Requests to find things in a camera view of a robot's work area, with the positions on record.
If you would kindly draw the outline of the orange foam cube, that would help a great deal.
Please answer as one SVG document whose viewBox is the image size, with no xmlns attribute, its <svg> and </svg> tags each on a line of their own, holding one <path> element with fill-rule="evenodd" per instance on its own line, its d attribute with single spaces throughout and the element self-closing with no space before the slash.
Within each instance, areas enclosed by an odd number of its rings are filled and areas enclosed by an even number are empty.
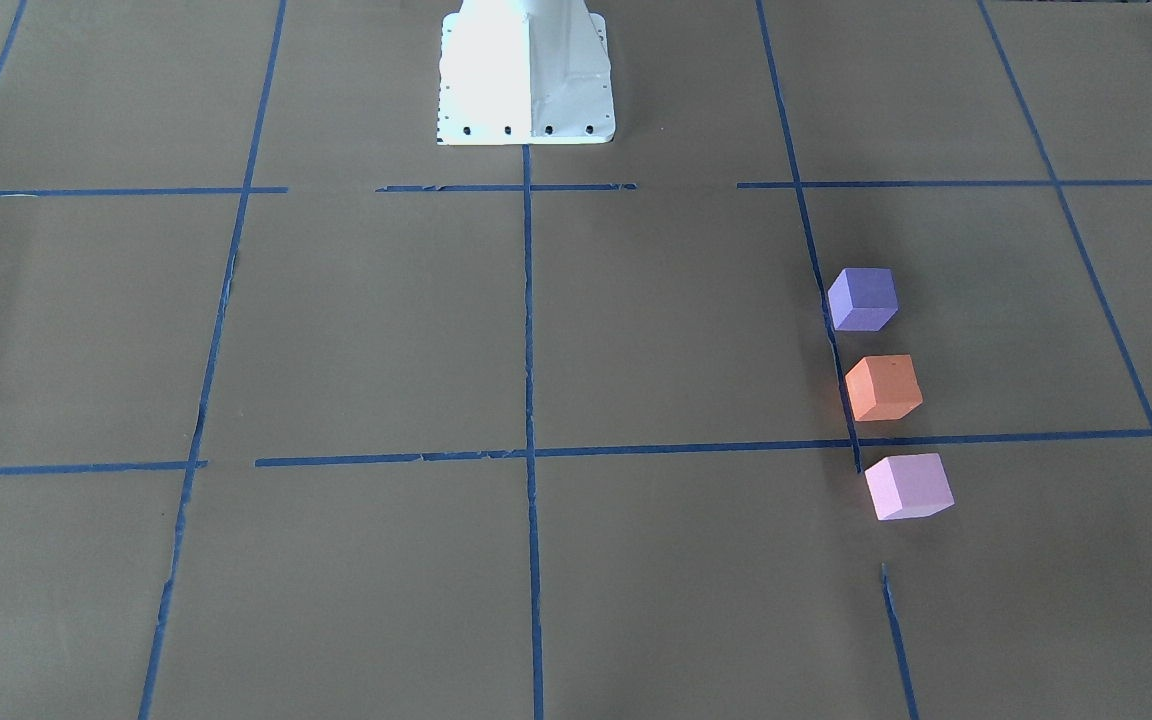
<svg viewBox="0 0 1152 720">
<path fill-rule="evenodd" d="M 908 354 L 861 357 L 844 382 L 854 420 L 899 420 L 924 402 Z"/>
</svg>

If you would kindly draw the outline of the purple foam cube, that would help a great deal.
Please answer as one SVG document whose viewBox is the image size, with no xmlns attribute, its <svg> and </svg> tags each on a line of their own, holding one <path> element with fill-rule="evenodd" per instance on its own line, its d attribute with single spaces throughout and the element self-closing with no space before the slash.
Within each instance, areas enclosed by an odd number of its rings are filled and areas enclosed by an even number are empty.
<svg viewBox="0 0 1152 720">
<path fill-rule="evenodd" d="M 841 270 L 826 300 L 835 331 L 881 331 L 900 310 L 895 278 L 888 268 Z"/>
</svg>

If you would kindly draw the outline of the brown paper table cover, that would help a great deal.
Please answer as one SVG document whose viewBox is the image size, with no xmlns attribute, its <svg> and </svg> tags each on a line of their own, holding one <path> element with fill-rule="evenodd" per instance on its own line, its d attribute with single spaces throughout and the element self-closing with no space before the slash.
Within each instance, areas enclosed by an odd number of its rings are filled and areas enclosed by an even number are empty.
<svg viewBox="0 0 1152 720">
<path fill-rule="evenodd" d="M 0 1 L 0 719 L 1152 719 L 1152 3 L 458 6 Z"/>
</svg>

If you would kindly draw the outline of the pink foam cube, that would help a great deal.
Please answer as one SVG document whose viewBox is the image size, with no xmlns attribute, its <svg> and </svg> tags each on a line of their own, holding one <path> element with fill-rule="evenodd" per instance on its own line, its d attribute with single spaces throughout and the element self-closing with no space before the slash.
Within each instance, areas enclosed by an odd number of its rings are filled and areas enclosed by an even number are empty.
<svg viewBox="0 0 1152 720">
<path fill-rule="evenodd" d="M 940 454 L 882 457 L 864 478 L 877 520 L 929 518 L 955 505 Z"/>
</svg>

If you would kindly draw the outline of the white pedestal column base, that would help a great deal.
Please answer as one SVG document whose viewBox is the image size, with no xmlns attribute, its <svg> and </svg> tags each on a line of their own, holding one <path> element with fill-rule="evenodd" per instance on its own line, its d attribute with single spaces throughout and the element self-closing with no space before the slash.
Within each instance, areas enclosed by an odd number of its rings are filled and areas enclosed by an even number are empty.
<svg viewBox="0 0 1152 720">
<path fill-rule="evenodd" d="M 463 1 L 442 18 L 440 146 L 609 143 L 605 18 L 585 1 Z"/>
</svg>

